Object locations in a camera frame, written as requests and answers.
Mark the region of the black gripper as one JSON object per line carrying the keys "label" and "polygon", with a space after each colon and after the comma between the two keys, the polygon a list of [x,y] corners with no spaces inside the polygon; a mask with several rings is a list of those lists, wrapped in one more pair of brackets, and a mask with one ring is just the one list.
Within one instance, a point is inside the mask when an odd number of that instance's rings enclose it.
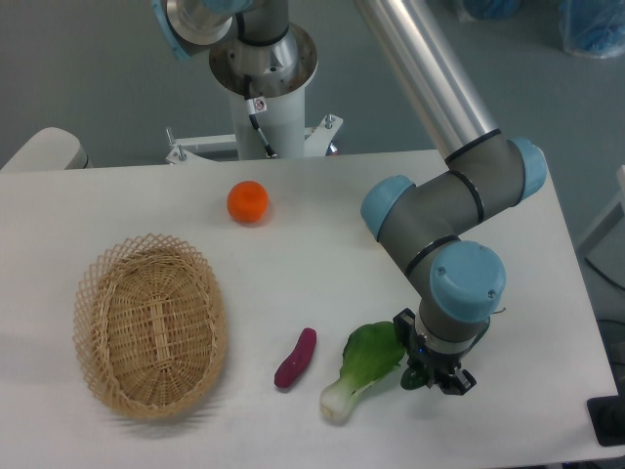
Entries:
{"label": "black gripper", "polygon": [[475,377],[461,368],[461,347],[432,335],[421,321],[406,308],[393,319],[399,344],[407,354],[403,379],[417,379],[421,369],[428,372],[426,385],[438,385],[445,395],[464,396],[476,386]]}

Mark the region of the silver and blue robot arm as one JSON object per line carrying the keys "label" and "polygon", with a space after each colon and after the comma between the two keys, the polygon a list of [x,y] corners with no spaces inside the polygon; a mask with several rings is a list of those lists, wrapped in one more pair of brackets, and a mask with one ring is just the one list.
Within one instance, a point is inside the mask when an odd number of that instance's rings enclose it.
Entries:
{"label": "silver and blue robot arm", "polygon": [[[462,234],[538,192],[542,151],[505,138],[423,1],[361,1],[358,9],[443,157],[446,170],[417,185],[392,176],[364,198],[361,217],[420,295],[395,317],[408,356],[404,389],[464,395],[475,378],[461,360],[486,332],[503,293],[499,257]],[[302,90],[317,66],[313,42],[284,1],[155,1],[161,32],[180,60],[207,53],[232,93],[242,159],[297,158],[312,146],[300,107],[271,101]]]}

